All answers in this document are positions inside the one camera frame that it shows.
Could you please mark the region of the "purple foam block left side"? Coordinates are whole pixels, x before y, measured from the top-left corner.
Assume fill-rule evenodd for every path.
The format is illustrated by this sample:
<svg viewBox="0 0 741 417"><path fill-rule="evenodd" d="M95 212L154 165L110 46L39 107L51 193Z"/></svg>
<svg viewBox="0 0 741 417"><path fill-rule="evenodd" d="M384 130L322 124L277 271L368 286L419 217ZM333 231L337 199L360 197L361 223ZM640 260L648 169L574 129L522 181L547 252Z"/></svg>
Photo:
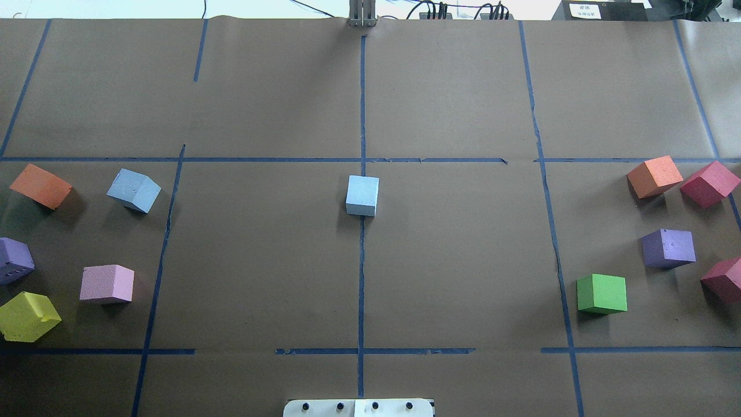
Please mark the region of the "purple foam block left side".
<svg viewBox="0 0 741 417"><path fill-rule="evenodd" d="M29 246L8 237L1 237L1 285L8 285L34 270L34 259Z"/></svg>

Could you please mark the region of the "yellow foam block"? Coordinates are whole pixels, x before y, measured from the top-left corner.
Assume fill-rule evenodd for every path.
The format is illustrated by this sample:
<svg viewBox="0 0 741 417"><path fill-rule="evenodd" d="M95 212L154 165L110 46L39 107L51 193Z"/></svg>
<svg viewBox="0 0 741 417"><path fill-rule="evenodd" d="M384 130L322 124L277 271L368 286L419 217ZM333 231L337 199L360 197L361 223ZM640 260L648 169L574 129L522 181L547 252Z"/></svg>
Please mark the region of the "yellow foam block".
<svg viewBox="0 0 741 417"><path fill-rule="evenodd" d="M1 306L2 336L10 342L35 342L62 321L48 296L29 291Z"/></svg>

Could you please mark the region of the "orange foam block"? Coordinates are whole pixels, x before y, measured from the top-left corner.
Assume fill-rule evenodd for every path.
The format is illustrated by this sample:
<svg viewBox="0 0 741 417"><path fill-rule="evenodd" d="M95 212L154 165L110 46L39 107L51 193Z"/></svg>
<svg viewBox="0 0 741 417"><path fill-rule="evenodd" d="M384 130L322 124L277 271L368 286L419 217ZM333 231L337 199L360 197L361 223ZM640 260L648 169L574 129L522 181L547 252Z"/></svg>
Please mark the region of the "orange foam block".
<svg viewBox="0 0 741 417"><path fill-rule="evenodd" d="M56 210L71 193L72 185L55 174L29 163L12 182L10 189L50 210Z"/></svg>
<svg viewBox="0 0 741 417"><path fill-rule="evenodd" d="M640 199L661 195L684 181L674 159L669 155L640 163L626 177Z"/></svg>

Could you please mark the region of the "black power box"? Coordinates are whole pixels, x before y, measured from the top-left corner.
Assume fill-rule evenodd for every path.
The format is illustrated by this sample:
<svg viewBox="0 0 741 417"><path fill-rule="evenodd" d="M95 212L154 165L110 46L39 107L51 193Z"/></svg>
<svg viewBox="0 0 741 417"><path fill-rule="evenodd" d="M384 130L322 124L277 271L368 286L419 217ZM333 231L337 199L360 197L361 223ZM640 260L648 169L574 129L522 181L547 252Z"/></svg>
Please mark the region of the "black power box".
<svg viewBox="0 0 741 417"><path fill-rule="evenodd" d="M561 1L551 20L648 21L648 16L641 2Z"/></svg>

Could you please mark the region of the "green foam block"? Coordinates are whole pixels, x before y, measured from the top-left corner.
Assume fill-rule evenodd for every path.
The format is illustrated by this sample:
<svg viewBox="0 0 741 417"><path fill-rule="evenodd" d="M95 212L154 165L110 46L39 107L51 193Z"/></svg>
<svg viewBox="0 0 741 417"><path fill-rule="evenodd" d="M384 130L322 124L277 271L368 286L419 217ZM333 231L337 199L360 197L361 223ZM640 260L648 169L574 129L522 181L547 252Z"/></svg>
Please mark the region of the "green foam block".
<svg viewBox="0 0 741 417"><path fill-rule="evenodd" d="M580 312L607 315L628 311L624 277L590 274L579 278L576 288Z"/></svg>

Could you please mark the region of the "orange foam block left side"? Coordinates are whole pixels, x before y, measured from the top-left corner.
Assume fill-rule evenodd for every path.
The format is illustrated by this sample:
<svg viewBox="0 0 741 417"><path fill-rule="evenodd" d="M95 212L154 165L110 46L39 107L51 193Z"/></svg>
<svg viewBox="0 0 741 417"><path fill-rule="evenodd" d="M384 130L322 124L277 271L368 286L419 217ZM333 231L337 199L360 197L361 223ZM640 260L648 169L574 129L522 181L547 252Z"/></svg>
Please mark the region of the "orange foam block left side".
<svg viewBox="0 0 741 417"><path fill-rule="evenodd" d="M12 182L10 189L50 210L56 210L71 193L72 185L55 174L29 163Z"/></svg>

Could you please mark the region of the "aluminium frame post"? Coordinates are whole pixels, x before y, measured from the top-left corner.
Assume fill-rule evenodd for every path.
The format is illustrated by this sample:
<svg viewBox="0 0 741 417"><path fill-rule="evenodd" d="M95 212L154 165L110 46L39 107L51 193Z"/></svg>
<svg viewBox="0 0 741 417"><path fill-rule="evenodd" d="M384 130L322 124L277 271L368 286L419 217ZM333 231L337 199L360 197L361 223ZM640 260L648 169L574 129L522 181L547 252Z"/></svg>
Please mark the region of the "aluminium frame post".
<svg viewBox="0 0 741 417"><path fill-rule="evenodd" d="M350 27L375 27L377 24L376 0L349 0Z"/></svg>

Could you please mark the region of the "red foam block rear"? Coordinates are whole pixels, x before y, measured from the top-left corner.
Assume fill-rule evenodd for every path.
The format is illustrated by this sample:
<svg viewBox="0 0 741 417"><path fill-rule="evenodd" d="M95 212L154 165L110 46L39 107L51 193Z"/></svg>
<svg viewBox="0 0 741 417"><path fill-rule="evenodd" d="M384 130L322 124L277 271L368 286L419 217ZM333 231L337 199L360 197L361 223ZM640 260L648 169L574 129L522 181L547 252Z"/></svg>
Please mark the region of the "red foam block rear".
<svg viewBox="0 0 741 417"><path fill-rule="evenodd" d="M740 258L715 264L700 280L724 303L740 301Z"/></svg>

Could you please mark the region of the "purple foam block right side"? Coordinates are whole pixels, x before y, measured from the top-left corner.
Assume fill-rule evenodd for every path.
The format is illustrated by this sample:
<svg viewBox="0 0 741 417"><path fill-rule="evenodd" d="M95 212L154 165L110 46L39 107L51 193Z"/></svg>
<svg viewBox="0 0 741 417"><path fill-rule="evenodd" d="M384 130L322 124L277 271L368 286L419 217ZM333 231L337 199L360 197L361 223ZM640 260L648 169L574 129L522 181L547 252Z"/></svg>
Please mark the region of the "purple foam block right side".
<svg viewBox="0 0 741 417"><path fill-rule="evenodd" d="M658 229L640 238L646 267L674 269L696 262L690 231Z"/></svg>

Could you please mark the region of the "purple foam block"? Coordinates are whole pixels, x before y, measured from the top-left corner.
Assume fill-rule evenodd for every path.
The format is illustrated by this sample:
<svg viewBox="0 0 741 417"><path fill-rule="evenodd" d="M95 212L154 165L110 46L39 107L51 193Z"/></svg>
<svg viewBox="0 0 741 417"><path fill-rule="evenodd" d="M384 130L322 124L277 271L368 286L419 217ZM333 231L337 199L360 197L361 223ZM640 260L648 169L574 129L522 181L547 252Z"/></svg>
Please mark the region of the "purple foam block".
<svg viewBox="0 0 741 417"><path fill-rule="evenodd" d="M1 285L8 285L34 270L34 259L29 246L8 237L1 237Z"/></svg>
<svg viewBox="0 0 741 417"><path fill-rule="evenodd" d="M696 262L690 231L658 229L640 238L646 267L674 269Z"/></svg>

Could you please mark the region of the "blue foam block left side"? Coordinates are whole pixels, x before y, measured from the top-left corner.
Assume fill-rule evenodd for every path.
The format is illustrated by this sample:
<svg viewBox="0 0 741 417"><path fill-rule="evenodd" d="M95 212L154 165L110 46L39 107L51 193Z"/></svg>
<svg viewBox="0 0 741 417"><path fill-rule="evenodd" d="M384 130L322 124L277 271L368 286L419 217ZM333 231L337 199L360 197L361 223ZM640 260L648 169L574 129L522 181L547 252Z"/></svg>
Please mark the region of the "blue foam block left side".
<svg viewBox="0 0 741 417"><path fill-rule="evenodd" d="M161 187L150 177L121 169L109 187L107 195L128 209L147 214L160 192Z"/></svg>

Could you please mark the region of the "red foam block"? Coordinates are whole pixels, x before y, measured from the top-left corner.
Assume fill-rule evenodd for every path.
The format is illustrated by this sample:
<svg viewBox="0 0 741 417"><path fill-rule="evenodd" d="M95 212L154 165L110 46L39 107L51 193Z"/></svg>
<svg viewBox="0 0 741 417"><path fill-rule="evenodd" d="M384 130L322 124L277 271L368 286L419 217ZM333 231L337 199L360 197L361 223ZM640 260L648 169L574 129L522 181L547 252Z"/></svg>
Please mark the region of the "red foam block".
<svg viewBox="0 0 741 417"><path fill-rule="evenodd" d="M693 173L680 186L680 192L705 209L728 197L740 179L724 164L714 161Z"/></svg>
<svg viewBox="0 0 741 417"><path fill-rule="evenodd" d="M740 258L715 264L700 280L724 303L740 301Z"/></svg>

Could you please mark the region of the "red foam block front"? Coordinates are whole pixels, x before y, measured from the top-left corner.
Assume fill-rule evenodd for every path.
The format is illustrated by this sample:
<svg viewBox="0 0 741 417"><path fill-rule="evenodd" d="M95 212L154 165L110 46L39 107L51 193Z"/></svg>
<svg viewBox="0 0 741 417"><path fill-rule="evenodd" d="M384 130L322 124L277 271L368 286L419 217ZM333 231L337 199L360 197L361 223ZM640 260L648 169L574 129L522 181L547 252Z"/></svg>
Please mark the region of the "red foam block front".
<svg viewBox="0 0 741 417"><path fill-rule="evenodd" d="M693 173L680 186L680 192L705 209L728 197L740 179L724 164L714 161Z"/></svg>

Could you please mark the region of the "pink foam block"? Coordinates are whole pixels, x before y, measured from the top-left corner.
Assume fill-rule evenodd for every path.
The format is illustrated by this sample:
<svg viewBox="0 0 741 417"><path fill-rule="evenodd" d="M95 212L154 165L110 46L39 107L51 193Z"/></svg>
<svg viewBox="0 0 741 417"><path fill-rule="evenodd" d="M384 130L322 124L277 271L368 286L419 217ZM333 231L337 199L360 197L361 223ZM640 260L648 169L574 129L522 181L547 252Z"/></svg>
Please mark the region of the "pink foam block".
<svg viewBox="0 0 741 417"><path fill-rule="evenodd" d="M86 266L79 300L98 304L130 302L135 271L121 265Z"/></svg>

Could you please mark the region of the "light blue foam block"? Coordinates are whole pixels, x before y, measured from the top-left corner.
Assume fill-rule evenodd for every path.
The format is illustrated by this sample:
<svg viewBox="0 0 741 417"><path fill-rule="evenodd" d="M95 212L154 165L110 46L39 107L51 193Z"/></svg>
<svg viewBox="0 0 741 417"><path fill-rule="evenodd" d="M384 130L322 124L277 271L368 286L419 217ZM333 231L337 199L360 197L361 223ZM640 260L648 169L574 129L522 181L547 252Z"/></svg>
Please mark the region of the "light blue foam block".
<svg viewBox="0 0 741 417"><path fill-rule="evenodd" d="M378 194L379 178L350 175L345 211L351 215L375 217Z"/></svg>

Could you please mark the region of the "orange foam block right side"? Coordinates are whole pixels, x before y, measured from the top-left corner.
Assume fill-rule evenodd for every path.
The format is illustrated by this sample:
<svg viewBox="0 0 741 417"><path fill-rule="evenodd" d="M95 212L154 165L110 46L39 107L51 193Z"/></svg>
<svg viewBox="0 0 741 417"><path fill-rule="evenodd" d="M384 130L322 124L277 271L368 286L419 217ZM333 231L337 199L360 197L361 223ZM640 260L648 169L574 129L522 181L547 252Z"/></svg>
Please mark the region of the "orange foam block right side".
<svg viewBox="0 0 741 417"><path fill-rule="evenodd" d="M626 177L640 199L661 195L684 181L674 159L669 155L640 163Z"/></svg>

